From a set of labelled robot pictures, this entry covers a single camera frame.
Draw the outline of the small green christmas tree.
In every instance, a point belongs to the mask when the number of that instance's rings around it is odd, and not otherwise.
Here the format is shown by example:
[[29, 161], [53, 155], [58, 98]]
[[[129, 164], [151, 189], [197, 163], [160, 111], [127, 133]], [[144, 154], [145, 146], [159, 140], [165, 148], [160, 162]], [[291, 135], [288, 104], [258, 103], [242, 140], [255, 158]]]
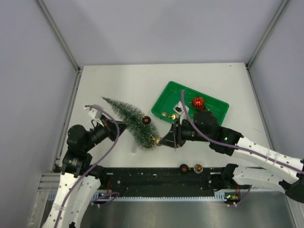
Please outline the small green christmas tree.
[[144, 112], [129, 103], [104, 96], [102, 98], [111, 106], [120, 120], [127, 124], [127, 130], [133, 136], [138, 147], [147, 150], [154, 147], [155, 143], [151, 138], [158, 137], [159, 131], [153, 121], [149, 125], [142, 123], [142, 116], [146, 115]]

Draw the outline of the dark brown small bauble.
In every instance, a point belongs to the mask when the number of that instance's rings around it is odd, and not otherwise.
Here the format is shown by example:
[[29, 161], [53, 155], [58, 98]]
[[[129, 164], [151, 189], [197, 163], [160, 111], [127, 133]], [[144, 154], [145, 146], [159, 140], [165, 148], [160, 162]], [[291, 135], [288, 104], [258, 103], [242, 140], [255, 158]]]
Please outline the dark brown small bauble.
[[151, 122], [152, 122], [151, 117], [146, 116], [146, 115], [143, 115], [143, 116], [142, 116], [142, 123], [143, 123], [144, 125], [149, 125]]

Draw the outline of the pine cone pair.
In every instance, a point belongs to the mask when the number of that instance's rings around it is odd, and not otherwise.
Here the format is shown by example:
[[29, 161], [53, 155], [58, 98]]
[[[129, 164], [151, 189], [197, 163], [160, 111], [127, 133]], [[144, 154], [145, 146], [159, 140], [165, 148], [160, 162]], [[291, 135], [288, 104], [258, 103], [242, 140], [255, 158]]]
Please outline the pine cone pair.
[[203, 172], [203, 167], [200, 165], [200, 164], [196, 164], [194, 167], [193, 167], [193, 170], [196, 174], [200, 174]]

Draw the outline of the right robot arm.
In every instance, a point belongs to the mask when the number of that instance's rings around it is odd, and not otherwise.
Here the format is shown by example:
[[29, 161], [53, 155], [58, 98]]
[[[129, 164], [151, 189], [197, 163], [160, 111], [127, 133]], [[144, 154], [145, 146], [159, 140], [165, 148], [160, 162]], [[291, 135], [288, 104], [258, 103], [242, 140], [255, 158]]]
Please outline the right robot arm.
[[210, 149], [217, 153], [243, 159], [257, 165], [249, 168], [227, 164], [221, 172], [226, 188], [248, 185], [269, 188], [284, 193], [289, 198], [304, 201], [304, 161], [289, 157], [260, 146], [241, 133], [222, 127], [216, 117], [200, 111], [193, 120], [185, 117], [172, 123], [169, 132], [155, 140], [158, 146], [174, 149], [186, 141], [209, 142]]

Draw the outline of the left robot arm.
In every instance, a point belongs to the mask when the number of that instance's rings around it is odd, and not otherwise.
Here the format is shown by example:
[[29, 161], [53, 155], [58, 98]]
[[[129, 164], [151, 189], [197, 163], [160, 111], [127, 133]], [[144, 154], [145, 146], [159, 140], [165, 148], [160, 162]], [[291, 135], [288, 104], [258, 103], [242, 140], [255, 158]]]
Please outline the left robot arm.
[[93, 157], [89, 151], [106, 138], [117, 142], [127, 124], [114, 122], [103, 114], [98, 114], [91, 123], [90, 130], [79, 124], [68, 130], [68, 148], [62, 161], [57, 194], [43, 224], [45, 228], [80, 227], [94, 193], [107, 185], [105, 168], [91, 163]]

